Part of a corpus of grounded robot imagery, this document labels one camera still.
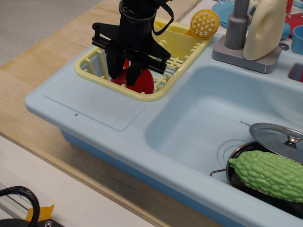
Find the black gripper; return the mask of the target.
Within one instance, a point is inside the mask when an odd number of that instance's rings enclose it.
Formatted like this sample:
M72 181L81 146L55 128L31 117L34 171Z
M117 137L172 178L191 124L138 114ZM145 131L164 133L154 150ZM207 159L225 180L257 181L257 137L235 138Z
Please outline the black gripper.
M105 50L107 69L112 79L117 79L125 60L130 61L127 69L128 86L133 86L145 69L158 73L165 71L166 61L171 54L153 38L168 28L164 26L160 31L154 29L159 8L171 12L165 0L122 0L119 3L118 25L100 22L92 25L95 31L92 43Z

